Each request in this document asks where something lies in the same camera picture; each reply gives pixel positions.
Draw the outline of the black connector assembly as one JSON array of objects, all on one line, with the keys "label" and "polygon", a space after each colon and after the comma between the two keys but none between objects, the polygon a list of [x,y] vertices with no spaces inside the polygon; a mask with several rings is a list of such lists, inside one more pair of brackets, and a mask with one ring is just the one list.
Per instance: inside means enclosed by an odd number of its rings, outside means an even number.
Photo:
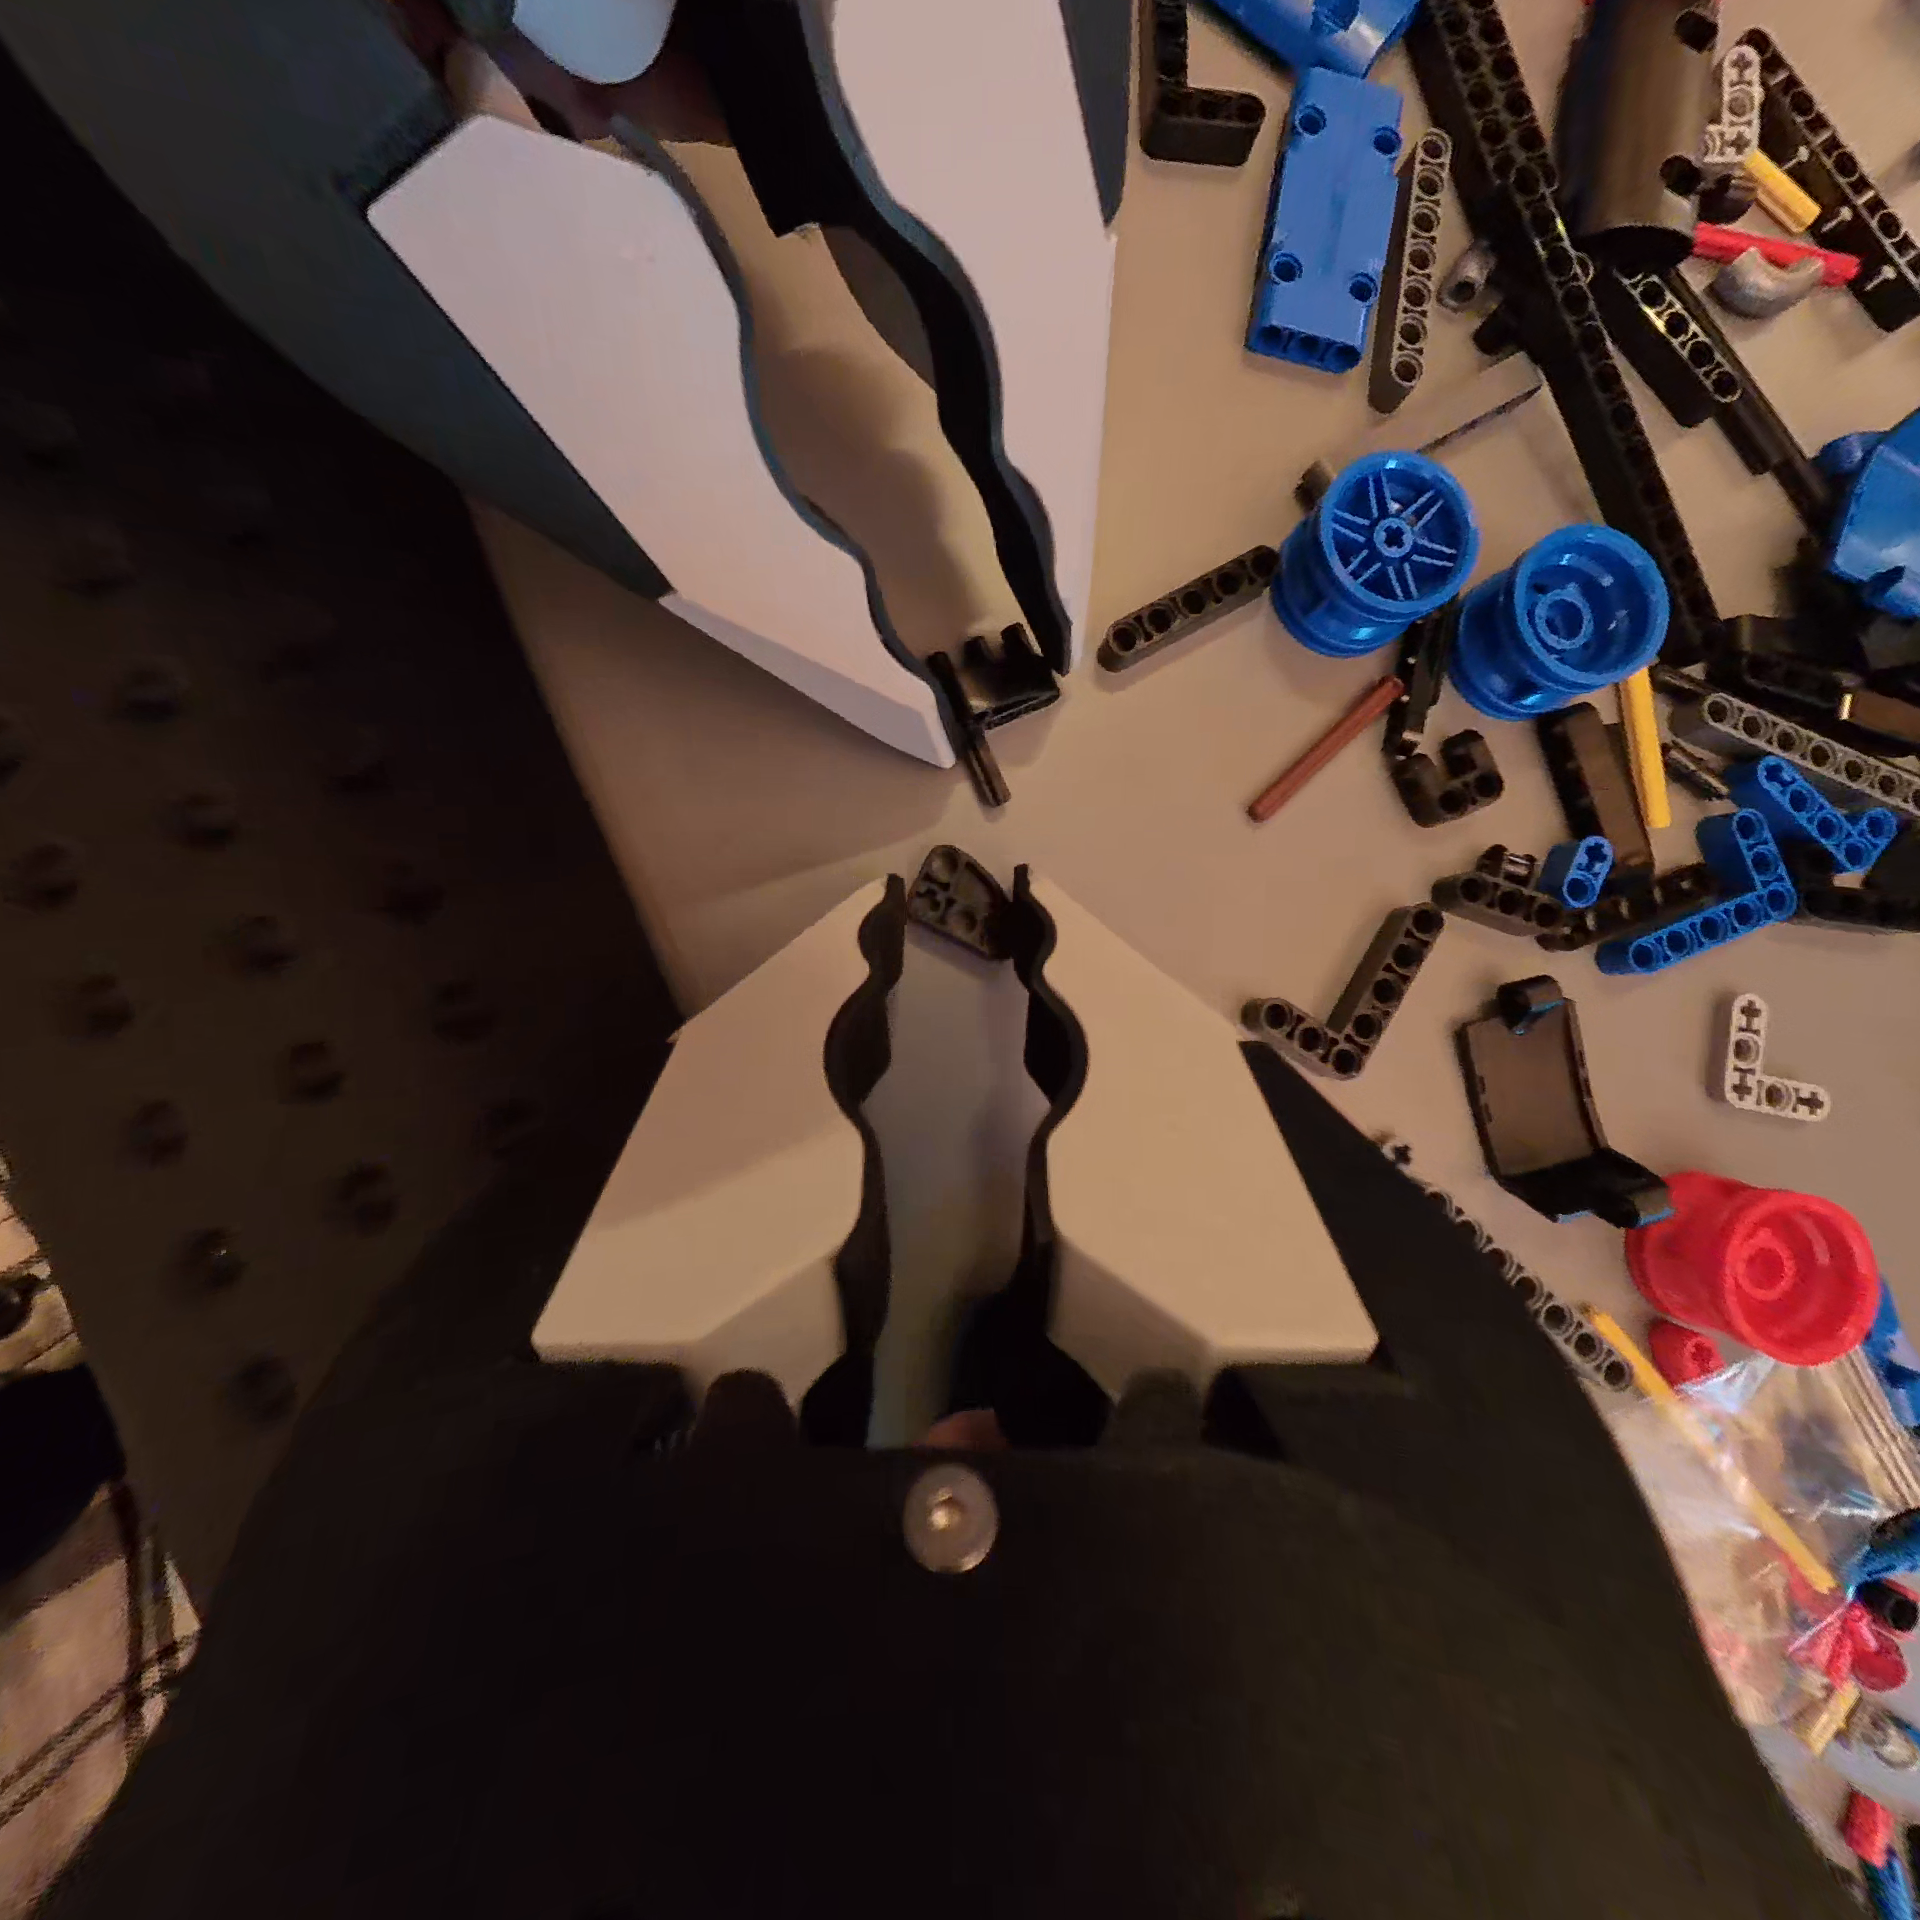
[{"label": "black connector assembly", "polygon": [[945,716],[947,737],[983,809],[1011,799],[992,731],[1042,714],[1062,700],[1062,682],[1023,625],[969,635],[956,651],[923,659]]}]

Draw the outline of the dark grey nine-hole beam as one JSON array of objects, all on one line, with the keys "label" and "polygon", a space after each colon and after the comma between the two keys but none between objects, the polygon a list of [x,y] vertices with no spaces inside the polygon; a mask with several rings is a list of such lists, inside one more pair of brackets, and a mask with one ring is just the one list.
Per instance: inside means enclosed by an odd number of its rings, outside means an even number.
[{"label": "dark grey nine-hole beam", "polygon": [[1367,375],[1367,401],[1377,416],[1396,415],[1425,379],[1452,152],[1449,133],[1431,128],[1412,141],[1399,170]]}]

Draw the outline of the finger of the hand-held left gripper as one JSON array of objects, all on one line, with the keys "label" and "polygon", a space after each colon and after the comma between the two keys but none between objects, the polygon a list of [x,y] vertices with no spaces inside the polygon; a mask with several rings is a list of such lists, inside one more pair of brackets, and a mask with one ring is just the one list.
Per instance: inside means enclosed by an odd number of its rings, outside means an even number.
[{"label": "finger of the hand-held left gripper", "polygon": [[856,237],[1056,676],[1088,627],[1120,209],[1120,5],[704,5],[775,234]]},{"label": "finger of the hand-held left gripper", "polygon": [[954,768],[945,698],[873,562],[764,428],[737,257],[664,147],[609,154],[467,116],[369,219],[664,575],[673,617]]}]

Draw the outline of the grey desk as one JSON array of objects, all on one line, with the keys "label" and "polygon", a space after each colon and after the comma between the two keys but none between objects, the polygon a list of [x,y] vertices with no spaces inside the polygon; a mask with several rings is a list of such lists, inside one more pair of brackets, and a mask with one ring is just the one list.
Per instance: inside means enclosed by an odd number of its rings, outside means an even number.
[{"label": "grey desk", "polygon": [[[1295,485],[1313,460],[1352,460],[1361,442],[1364,373],[1286,371],[1239,348],[1247,281],[1279,133],[1255,163],[1210,173],[1129,160],[1119,226],[1110,411],[1095,528],[1094,615],[1102,625],[1171,588],[1203,562],[1279,545],[1300,516]],[[769,328],[770,419],[779,450],[856,519],[900,595],[916,644],[960,612],[1012,612],[992,599],[988,528],[963,499],[963,476],[938,447],[931,397],[858,313],[823,237],[772,237],[737,159],[670,147],[737,247]],[[1760,371],[1790,421],[1819,432],[1862,415],[1892,421],[1916,402],[1916,328],[1867,337],[1850,312],[1804,312],[1760,328]],[[1782,491],[1707,428],[1682,429],[1630,378],[1648,435],[1668,461],[1692,539],[1721,597],[1768,603],[1771,572],[1796,535]],[[1483,549],[1474,581],[1564,522],[1595,519],[1569,432],[1538,391],[1434,455],[1473,495]],[[1382,914],[1470,865],[1482,843],[1537,850],[1560,833],[1553,783],[1526,728],[1489,728],[1506,799],[1466,825],[1408,824],[1379,771],[1379,747],[1345,751],[1276,824],[1251,825],[1243,802],[1377,680],[1363,664],[1314,661],[1276,617],[1248,609],[1161,664],[1111,676],[1090,664],[1063,704],[1011,751],[1016,799],[992,818],[963,775],[932,775],[881,751],[858,751],[747,666],[726,664],[665,615],[591,583],[500,516],[486,516],[489,553],[522,635],[584,755],[616,850],[640,888],[643,912],[675,986],[706,1004],[790,936],[882,869],[911,874],[923,847],[951,837],[1004,877],[1027,861],[1062,883],[1123,946],[1172,976],[1220,1019],[1248,996],[1283,992],[1330,1004]],[[996,1051],[1017,1040],[1017,986],[992,986],[985,963],[913,939],[900,1009],[900,1057],[881,1099],[896,1195],[899,1319],[881,1349],[881,1427],[931,1410],[943,1343],[956,1307],[945,1292],[985,1290],[1012,1256],[1025,1127],[1040,1095]],[[1916,1315],[1916,939],[1807,928],[1775,931],[1740,954],[1707,957],[1667,981],[1609,981],[1586,954],[1535,956],[1520,939],[1454,928],[1383,1060],[1355,1088],[1313,1082],[1367,1136],[1411,1149],[1411,1171],[1440,1184],[1575,1306],[1594,1300],[1639,1327],[1618,1237],[1601,1224],[1555,1228],[1483,1173],[1454,1055],[1466,1019],[1497,981],[1555,972],[1572,991],[1609,1136],[1660,1169],[1702,1169],[1827,1195],[1851,1210]],[[1738,991],[1768,996],[1784,1066],[1822,1080],[1839,1115],[1819,1124],[1730,1114],[1707,1092],[1713,1024]],[[1527,1497],[1530,1520],[1569,1520],[1586,1559],[1567,1593],[1599,1623],[1572,1627],[1575,1667],[1603,1706],[1648,1707],[1665,1756],[1687,1776],[1654,1786],[1650,1760],[1630,1786],[1674,1843],[1705,1851],[1711,1787],[1760,1768],[1740,1733],[1740,1768],[1681,1762],[1682,1685],[1654,1675],[1654,1627],[1628,1626],[1625,1525],[1601,1522],[1572,1496]],[[1682,1892],[1679,1867],[1635,1873],[1606,1915],[1857,1913],[1832,1866],[1839,1841],[1816,1841],[1788,1813],[1771,1776],[1755,1819],[1788,1821],[1786,1866],[1740,1841],[1707,1891]],[[1753,1866],[1766,1908],[1736,1899],[1736,1867]]]}]

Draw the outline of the thin black beam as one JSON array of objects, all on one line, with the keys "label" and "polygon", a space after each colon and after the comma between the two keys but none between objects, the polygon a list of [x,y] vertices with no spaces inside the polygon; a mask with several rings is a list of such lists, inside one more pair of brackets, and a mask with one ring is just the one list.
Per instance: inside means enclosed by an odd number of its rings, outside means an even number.
[{"label": "thin black beam", "polygon": [[1851,255],[1862,273],[1851,281],[1867,319],[1886,331],[1919,321],[1919,236],[1888,204],[1879,184],[1847,145],[1817,97],[1766,31],[1738,40],[1760,59],[1760,147],[1816,202],[1816,241]]}]

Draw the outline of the blue wheel rim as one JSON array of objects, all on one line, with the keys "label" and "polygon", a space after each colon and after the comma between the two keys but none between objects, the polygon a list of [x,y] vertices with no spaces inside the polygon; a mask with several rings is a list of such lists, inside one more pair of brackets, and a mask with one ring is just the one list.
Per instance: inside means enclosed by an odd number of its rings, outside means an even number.
[{"label": "blue wheel rim", "polygon": [[1527,722],[1642,673],[1668,617],[1667,577],[1635,537],[1570,524],[1460,599],[1448,675],[1478,714]]},{"label": "blue wheel rim", "polygon": [[1268,599],[1308,651],[1369,657],[1454,602],[1480,555],[1482,525],[1452,468],[1412,450],[1369,453],[1286,537]]}]

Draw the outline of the black thin liftarm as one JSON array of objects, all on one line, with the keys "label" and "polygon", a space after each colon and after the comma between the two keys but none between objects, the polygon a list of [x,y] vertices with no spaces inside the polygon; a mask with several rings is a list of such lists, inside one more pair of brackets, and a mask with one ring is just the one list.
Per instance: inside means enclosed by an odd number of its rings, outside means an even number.
[{"label": "black thin liftarm", "polygon": [[1425,733],[1449,673],[1458,597],[1411,623],[1399,639],[1393,680],[1401,687],[1383,721],[1383,756],[1401,764],[1425,751]]}]

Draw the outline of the short black straight beam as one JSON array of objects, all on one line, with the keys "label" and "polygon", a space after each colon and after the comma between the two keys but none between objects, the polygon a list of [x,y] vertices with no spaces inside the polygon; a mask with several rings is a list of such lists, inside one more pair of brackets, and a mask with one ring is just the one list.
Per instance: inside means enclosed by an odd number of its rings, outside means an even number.
[{"label": "short black straight beam", "polygon": [[1682,919],[1719,895],[1705,861],[1672,871],[1616,869],[1609,880],[1624,884],[1609,884],[1590,908],[1567,908],[1555,928],[1537,936],[1537,945],[1550,954],[1586,952]]}]

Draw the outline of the black rectangular brick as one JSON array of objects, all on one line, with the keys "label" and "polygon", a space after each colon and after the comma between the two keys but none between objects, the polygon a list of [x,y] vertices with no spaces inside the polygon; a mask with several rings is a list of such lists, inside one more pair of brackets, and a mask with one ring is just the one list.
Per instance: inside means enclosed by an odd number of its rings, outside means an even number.
[{"label": "black rectangular brick", "polygon": [[1543,767],[1572,839],[1603,837],[1616,855],[1616,888],[1654,880],[1654,847],[1628,771],[1622,728],[1592,704],[1570,704],[1535,721]]}]

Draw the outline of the blue folded panel piece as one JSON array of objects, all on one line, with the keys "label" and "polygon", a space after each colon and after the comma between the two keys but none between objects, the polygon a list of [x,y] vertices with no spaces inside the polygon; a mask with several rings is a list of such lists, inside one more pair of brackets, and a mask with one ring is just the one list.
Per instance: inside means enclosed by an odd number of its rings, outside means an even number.
[{"label": "blue folded panel piece", "polygon": [[1919,415],[1839,436],[1816,465],[1834,488],[1828,575],[1872,610],[1919,619]]}]

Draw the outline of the long grey beam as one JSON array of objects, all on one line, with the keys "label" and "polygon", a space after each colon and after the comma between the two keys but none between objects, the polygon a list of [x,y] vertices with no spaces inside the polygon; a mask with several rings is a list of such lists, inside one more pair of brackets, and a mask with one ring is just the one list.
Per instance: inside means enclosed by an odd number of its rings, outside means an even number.
[{"label": "long grey beam", "polygon": [[1832,794],[1884,804],[1919,818],[1919,778],[1872,752],[1847,747],[1734,696],[1711,691],[1687,711],[1672,709],[1672,722],[1690,743],[1724,759],[1779,756]]}]

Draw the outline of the black L-shaped beam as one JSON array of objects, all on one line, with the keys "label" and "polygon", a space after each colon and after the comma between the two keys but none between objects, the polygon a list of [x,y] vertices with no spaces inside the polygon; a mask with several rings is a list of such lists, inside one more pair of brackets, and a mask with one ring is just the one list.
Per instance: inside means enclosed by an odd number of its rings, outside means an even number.
[{"label": "black L-shaped beam", "polygon": [[1399,906],[1383,917],[1330,1016],[1289,999],[1248,999],[1239,1024],[1299,1069],[1352,1084],[1374,1060],[1446,928],[1438,906]]}]

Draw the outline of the black U-shaped connector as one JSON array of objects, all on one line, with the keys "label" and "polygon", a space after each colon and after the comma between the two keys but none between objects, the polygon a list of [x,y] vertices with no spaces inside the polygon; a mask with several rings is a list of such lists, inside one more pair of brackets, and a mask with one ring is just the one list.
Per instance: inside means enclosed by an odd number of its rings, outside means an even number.
[{"label": "black U-shaped connector", "polygon": [[1497,756],[1478,729],[1448,737],[1436,755],[1391,756],[1387,780],[1406,817],[1425,831],[1460,824],[1504,799]]}]

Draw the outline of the silver curved pipe piece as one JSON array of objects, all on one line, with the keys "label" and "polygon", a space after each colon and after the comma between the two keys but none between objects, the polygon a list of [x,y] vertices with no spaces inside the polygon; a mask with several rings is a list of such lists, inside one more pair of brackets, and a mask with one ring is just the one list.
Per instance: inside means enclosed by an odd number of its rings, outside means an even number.
[{"label": "silver curved pipe piece", "polygon": [[1719,263],[1711,279],[1711,298],[1745,321],[1777,321],[1827,289],[1827,271],[1817,257],[1775,261],[1759,247]]}]

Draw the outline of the clear bag of small pins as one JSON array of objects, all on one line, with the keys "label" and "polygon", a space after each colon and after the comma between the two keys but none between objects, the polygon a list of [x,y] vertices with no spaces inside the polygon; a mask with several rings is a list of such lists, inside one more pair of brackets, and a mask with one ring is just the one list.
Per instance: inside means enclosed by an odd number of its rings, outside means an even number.
[{"label": "clear bag of small pins", "polygon": [[1839,1578],[1814,1592],[1642,1393],[1603,1419],[1736,1722],[1857,1915],[1916,1915],[1916,1439],[1863,1355],[1674,1386]]}]

